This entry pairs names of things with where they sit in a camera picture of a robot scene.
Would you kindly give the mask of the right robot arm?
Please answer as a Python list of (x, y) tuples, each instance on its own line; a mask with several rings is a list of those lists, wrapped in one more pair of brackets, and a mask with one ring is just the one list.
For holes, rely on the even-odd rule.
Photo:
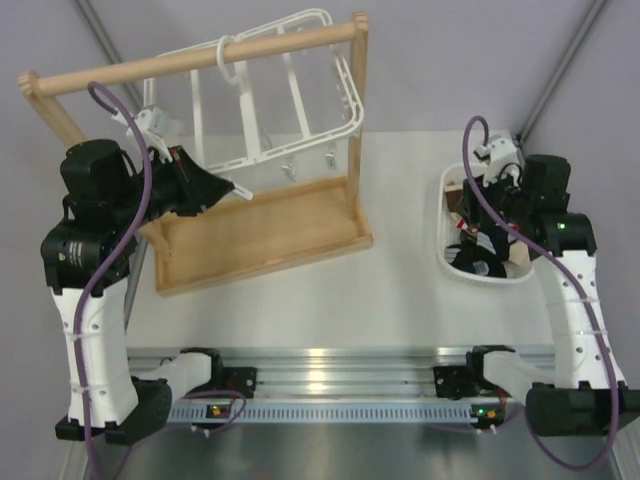
[(570, 174), (566, 159), (533, 155), (515, 180), (506, 167), (466, 175), (469, 210), (528, 247), (555, 360), (547, 375), (512, 347), (477, 346), (467, 355), (466, 382), (478, 396), (505, 390), (539, 437), (614, 436), (638, 418), (639, 392), (611, 350), (595, 279), (595, 234), (586, 215), (569, 209)]

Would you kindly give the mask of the white plastic clip hanger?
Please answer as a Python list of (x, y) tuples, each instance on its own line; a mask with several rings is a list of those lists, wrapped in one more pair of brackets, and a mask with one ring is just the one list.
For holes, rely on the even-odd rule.
[(160, 54), (167, 62), (207, 53), (217, 63), (183, 71), (181, 98), (144, 80), (143, 110), (161, 126), (155, 145), (182, 144), (201, 168), (229, 180), (275, 167), (295, 179), (304, 153), (323, 154), (335, 169), (338, 144), (355, 148), (361, 137), (368, 33), (364, 13), (336, 24), (311, 8)]

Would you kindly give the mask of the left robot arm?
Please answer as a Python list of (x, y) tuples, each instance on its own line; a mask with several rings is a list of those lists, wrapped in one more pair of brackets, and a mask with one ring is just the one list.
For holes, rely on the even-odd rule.
[(230, 194), (231, 181), (199, 167), (181, 146), (168, 158), (149, 148), (151, 179), (131, 173), (131, 159), (110, 139), (71, 147), (60, 172), (67, 188), (63, 218), (41, 244), (46, 284), (59, 311), (68, 355), (71, 400), (57, 438), (103, 435), (132, 446), (160, 431), (173, 403), (196, 389), (214, 397), (225, 388), (219, 354), (188, 348), (145, 375), (129, 370), (125, 296), (136, 250), (137, 211), (152, 222), (166, 213), (193, 217)]

